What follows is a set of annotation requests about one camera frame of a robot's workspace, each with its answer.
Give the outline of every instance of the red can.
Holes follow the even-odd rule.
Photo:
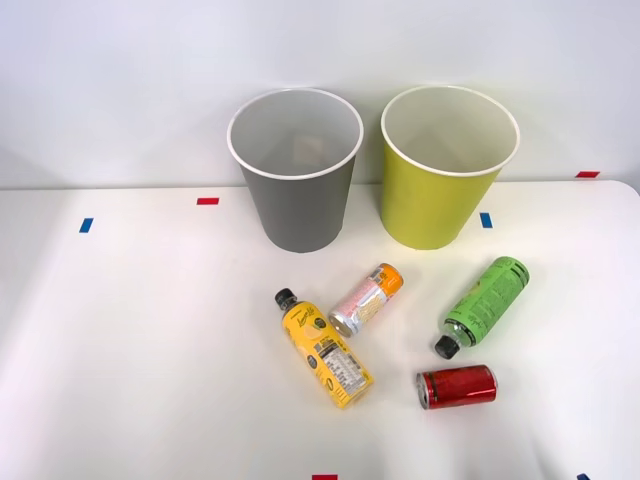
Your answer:
[[[493,402],[498,391],[486,365],[419,373],[416,386],[425,410]]]

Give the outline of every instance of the cup rim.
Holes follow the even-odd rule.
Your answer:
[[[451,88],[453,90],[462,90],[464,92],[472,93],[474,95],[478,95],[479,97],[484,98],[485,100],[488,100],[489,102],[491,102],[495,106],[497,106],[500,110],[502,110],[505,113],[505,115],[507,115],[509,120],[511,121],[511,124],[513,125],[513,128],[514,128],[514,130],[516,132],[515,145],[513,147],[513,150],[511,151],[511,153],[507,156],[507,158],[505,160],[503,160],[501,163],[499,163],[497,165],[494,165],[493,167],[484,169],[484,170],[478,170],[478,171],[474,171],[474,172],[448,172],[446,170],[438,170],[437,168],[428,167],[426,165],[423,165],[422,163],[417,162],[417,161],[411,159],[409,156],[407,156],[404,153],[402,153],[402,151],[398,147],[396,147],[395,144],[391,141],[391,139],[389,138],[389,135],[387,133],[387,127],[386,127],[387,113],[389,112],[389,109],[393,106],[393,104],[396,101],[400,100],[405,95],[409,95],[409,94],[411,94],[413,92],[416,92],[418,90],[426,90],[426,89],[434,89],[434,88]],[[404,92],[399,93],[398,95],[393,97],[389,103],[387,103],[386,107],[384,107],[384,110],[382,111],[382,118],[380,119],[380,126],[382,128],[382,135],[384,136],[384,140],[387,142],[387,145],[389,145],[389,147],[391,147],[391,149],[400,158],[402,158],[403,160],[409,162],[411,165],[413,165],[415,167],[418,167],[421,170],[424,170],[424,171],[430,172],[430,173],[435,173],[437,175],[444,175],[444,176],[447,176],[447,177],[481,177],[483,175],[487,175],[489,173],[495,172],[496,170],[500,170],[502,167],[504,167],[507,163],[509,163],[511,161],[511,159],[515,156],[516,152],[518,151],[518,148],[520,147],[520,127],[518,126],[518,122],[516,121],[514,116],[511,114],[511,112],[509,112],[509,110],[507,110],[504,105],[502,105],[500,102],[494,100],[490,96],[485,95],[484,93],[478,92],[477,90],[473,90],[473,89],[467,88],[467,87],[461,87],[461,86],[458,86],[458,85],[420,85],[418,87],[410,88],[409,90],[405,90]]]
[[[240,114],[242,114],[242,112],[244,112],[251,105],[253,105],[254,103],[256,103],[256,102],[258,102],[260,100],[262,100],[265,97],[269,97],[271,95],[277,95],[279,93],[284,93],[284,92],[291,92],[291,91],[295,91],[295,92],[313,92],[313,93],[319,93],[319,94],[322,94],[322,95],[326,95],[326,96],[331,97],[334,100],[338,100],[339,102],[341,102],[344,105],[346,105],[347,108],[349,110],[351,110],[351,112],[355,115],[356,120],[358,121],[358,129],[360,130],[360,134],[358,136],[358,141],[356,142],[355,147],[353,148],[353,150],[344,159],[340,160],[338,163],[336,163],[335,165],[332,165],[329,168],[325,168],[324,170],[320,170],[319,172],[307,173],[306,175],[276,175],[274,173],[265,172],[263,170],[260,170],[259,168],[256,168],[256,167],[254,167],[252,165],[249,165],[247,162],[242,160],[242,158],[240,158],[240,155],[238,155],[238,153],[236,152],[235,148],[233,148],[233,144],[231,143],[231,131],[233,129],[234,123],[236,122],[236,120],[238,119]],[[251,100],[249,100],[248,102],[246,102],[244,105],[242,105],[238,109],[238,111],[231,118],[231,121],[229,122],[229,126],[227,127],[227,147],[231,151],[231,155],[233,155],[233,158],[235,158],[236,161],[240,165],[242,165],[244,168],[246,168],[247,170],[250,170],[251,172],[253,172],[253,173],[257,174],[257,175],[260,175],[261,177],[273,178],[274,180],[309,180],[311,178],[321,177],[321,176],[326,175],[328,173],[331,173],[331,172],[333,172],[335,170],[338,170],[340,167],[342,167],[342,166],[346,165],[347,163],[349,163],[349,161],[356,155],[356,153],[358,152],[358,150],[362,146],[362,140],[363,139],[364,139],[364,125],[362,123],[362,118],[360,118],[360,114],[358,113],[358,111],[355,109],[355,107],[353,105],[351,105],[349,102],[347,102],[344,98],[339,97],[338,95],[336,95],[334,93],[327,92],[325,90],[320,90],[318,88],[310,88],[310,87],[280,88],[278,90],[271,90],[269,92],[263,93],[262,95],[258,95],[257,97],[254,97]]]

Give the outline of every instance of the black bottle cap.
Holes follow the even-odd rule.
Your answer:
[[[283,288],[276,293],[276,303],[280,307],[280,310],[284,310],[286,308],[287,300],[290,300],[291,298],[295,298],[295,295],[288,288]]]
[[[460,345],[458,345],[453,338],[443,335],[440,337],[440,340],[438,340],[438,343],[436,343],[435,348],[438,355],[447,360],[451,360],[453,356],[458,353],[458,350],[460,350]]]

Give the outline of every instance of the white table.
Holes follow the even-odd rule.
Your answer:
[[[377,192],[354,186],[337,240],[306,255],[267,240],[245,188],[0,192],[0,479],[638,478],[636,192],[497,184],[493,228],[476,212],[437,251],[393,241]],[[437,320],[499,255],[529,286],[439,358]],[[273,295],[327,311],[381,261],[405,286],[349,342],[376,385],[340,411]],[[480,363],[496,402],[421,409],[416,372]]]

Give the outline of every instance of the yellow bottle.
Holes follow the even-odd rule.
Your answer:
[[[315,305],[298,302],[288,288],[276,294],[276,302],[284,311],[282,327],[338,407],[345,408],[373,385],[373,377]]]

